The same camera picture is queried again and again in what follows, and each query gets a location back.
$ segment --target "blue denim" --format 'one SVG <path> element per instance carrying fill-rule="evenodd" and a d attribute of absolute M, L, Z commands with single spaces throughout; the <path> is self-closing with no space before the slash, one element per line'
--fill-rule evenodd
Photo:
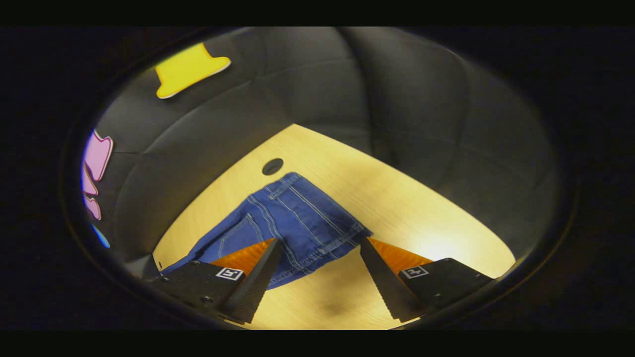
<path fill-rule="evenodd" d="M 258 242 L 279 238 L 283 255 L 267 287 L 272 289 L 343 257 L 371 235 L 322 190 L 291 172 L 250 194 L 187 256 L 162 273 L 191 260 L 210 263 Z"/>

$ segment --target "light wooden surface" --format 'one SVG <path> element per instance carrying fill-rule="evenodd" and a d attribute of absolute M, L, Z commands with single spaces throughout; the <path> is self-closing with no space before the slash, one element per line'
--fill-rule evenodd
<path fill-rule="evenodd" d="M 262 174 L 271 159 L 284 165 Z M 154 250 L 164 267 L 249 193 L 297 172 L 375 234 L 373 238 L 432 260 L 451 257 L 492 278 L 514 257 L 493 232 L 438 193 L 348 145 L 291 125 L 251 151 L 212 182 L 174 221 Z M 392 319 L 359 255 L 359 247 L 316 272 L 268 290 L 250 329 L 388 329 Z"/>

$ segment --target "blue sticker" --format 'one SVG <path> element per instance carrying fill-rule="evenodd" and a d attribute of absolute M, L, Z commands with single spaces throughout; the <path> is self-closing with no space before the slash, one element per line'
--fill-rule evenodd
<path fill-rule="evenodd" d="M 102 242 L 104 247 L 110 248 L 110 243 L 108 243 L 108 241 L 106 240 L 106 237 L 104 237 L 104 235 L 99 231 L 99 229 L 97 229 L 97 227 L 95 227 L 94 224 L 92 224 L 91 226 L 93 226 L 95 233 L 97 233 L 97 236 L 99 237 L 99 240 Z"/>

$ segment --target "yellow sticker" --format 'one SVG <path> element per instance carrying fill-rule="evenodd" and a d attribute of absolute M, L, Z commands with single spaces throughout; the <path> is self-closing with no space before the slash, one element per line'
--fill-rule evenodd
<path fill-rule="evenodd" d="M 222 72 L 231 63 L 227 57 L 212 57 L 203 43 L 181 51 L 155 67 L 161 81 L 157 97 L 170 98 L 192 84 Z"/>

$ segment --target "jeans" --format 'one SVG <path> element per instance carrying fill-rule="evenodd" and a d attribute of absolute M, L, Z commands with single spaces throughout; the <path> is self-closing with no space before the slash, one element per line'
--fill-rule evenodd
<path fill-rule="evenodd" d="M 250 194 L 187 256 L 162 273 L 191 260 L 210 263 L 258 242 L 279 238 L 283 255 L 267 286 L 272 289 L 343 257 L 372 234 L 322 190 L 291 172 Z"/>

